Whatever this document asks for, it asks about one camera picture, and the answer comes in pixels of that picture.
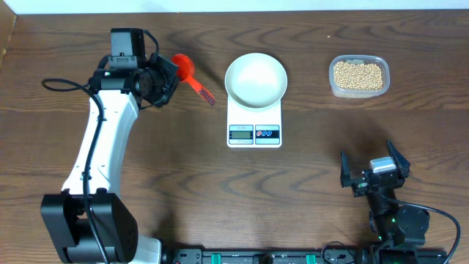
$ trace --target red plastic utensil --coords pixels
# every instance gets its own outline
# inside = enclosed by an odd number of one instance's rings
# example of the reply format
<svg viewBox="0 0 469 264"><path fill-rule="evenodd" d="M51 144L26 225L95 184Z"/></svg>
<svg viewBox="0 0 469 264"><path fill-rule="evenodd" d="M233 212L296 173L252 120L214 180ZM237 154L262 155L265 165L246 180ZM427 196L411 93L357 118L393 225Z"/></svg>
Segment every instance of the red plastic utensil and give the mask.
<svg viewBox="0 0 469 264"><path fill-rule="evenodd" d="M176 54L172 57L171 61L179 67L177 75L181 79L181 82L188 83L196 93L213 106L216 103L215 97L193 77L196 70L192 60L184 54Z"/></svg>

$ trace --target green clip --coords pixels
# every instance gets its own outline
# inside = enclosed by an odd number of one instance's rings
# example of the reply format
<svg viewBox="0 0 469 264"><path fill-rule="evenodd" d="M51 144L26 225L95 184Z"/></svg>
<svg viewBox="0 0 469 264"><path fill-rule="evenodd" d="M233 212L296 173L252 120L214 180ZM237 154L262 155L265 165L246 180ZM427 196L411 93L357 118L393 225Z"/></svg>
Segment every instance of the green clip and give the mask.
<svg viewBox="0 0 469 264"><path fill-rule="evenodd" d="M212 254L212 264L221 264L221 254Z"/></svg>
<svg viewBox="0 0 469 264"><path fill-rule="evenodd" d="M316 255L315 254L307 254L306 255L306 264L316 264Z"/></svg>

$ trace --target digital scale display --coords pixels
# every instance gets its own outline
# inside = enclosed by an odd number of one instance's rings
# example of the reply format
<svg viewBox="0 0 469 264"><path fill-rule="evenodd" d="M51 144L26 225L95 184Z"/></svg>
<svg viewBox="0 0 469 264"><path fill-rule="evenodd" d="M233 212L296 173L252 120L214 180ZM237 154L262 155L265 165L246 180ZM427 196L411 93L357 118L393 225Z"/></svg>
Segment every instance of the digital scale display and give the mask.
<svg viewBox="0 0 469 264"><path fill-rule="evenodd" d="M230 144L280 144L279 125L230 125Z"/></svg>

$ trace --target white wall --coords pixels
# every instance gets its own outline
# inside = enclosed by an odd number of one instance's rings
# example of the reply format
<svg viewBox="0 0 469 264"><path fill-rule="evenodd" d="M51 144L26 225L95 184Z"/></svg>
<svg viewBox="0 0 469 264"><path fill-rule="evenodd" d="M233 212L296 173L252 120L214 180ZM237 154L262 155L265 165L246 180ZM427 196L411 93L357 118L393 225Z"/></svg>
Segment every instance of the white wall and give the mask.
<svg viewBox="0 0 469 264"><path fill-rule="evenodd" d="M469 9L469 0L5 0L16 14Z"/></svg>

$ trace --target wooden table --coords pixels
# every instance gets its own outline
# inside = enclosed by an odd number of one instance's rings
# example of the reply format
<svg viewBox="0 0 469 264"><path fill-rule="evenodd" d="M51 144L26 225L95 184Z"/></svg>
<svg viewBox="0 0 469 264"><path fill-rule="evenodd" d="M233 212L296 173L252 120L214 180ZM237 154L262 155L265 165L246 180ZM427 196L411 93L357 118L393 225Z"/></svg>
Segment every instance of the wooden table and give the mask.
<svg viewBox="0 0 469 264"><path fill-rule="evenodd" d="M400 199L440 208L469 239L469 11L260 12L21 15L0 71L0 262L59 261L40 217L78 154L89 103L40 80L84 83L110 50L109 30L149 29L166 56L184 53L217 97L209 107L186 84L148 109L130 134L122 199L139 229L207 248L321 248L376 240L365 198L339 183L339 151L356 164L387 154L412 164ZM147 41L147 50L153 47ZM226 146L224 73L237 57L271 54L288 71L284 145ZM391 88L372 99L335 98L328 67L342 54L371 54L391 68ZM448 219L432 214L426 246L449 250Z"/></svg>

